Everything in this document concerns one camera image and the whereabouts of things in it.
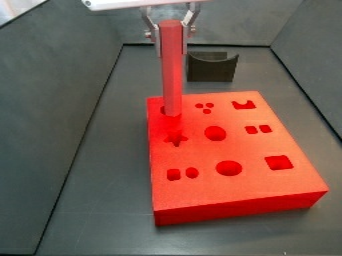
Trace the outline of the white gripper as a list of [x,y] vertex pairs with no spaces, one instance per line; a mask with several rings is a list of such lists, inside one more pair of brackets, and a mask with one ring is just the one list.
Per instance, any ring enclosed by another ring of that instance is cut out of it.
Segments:
[[167,4],[181,4],[187,3],[187,12],[182,20],[183,26],[183,53],[187,53],[187,39],[191,37],[195,31],[195,20],[201,13],[201,4],[209,0],[82,0],[83,4],[91,11],[127,9],[127,8],[141,8],[142,19],[147,25],[147,30],[145,31],[145,36],[155,45],[157,55],[162,56],[161,53],[161,30],[159,26],[154,23],[150,14],[153,8],[150,6],[167,5]]

